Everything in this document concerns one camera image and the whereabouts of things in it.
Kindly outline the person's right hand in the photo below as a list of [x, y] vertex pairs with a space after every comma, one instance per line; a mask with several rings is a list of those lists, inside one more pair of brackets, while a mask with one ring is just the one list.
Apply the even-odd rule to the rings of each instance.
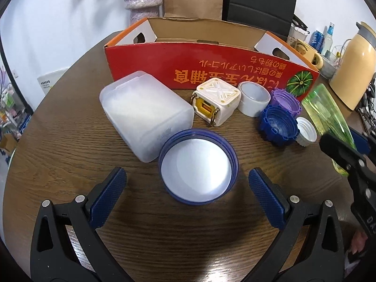
[[368, 252], [368, 236], [360, 226], [340, 222], [344, 240], [344, 272], [348, 276], [355, 268], [366, 260]]

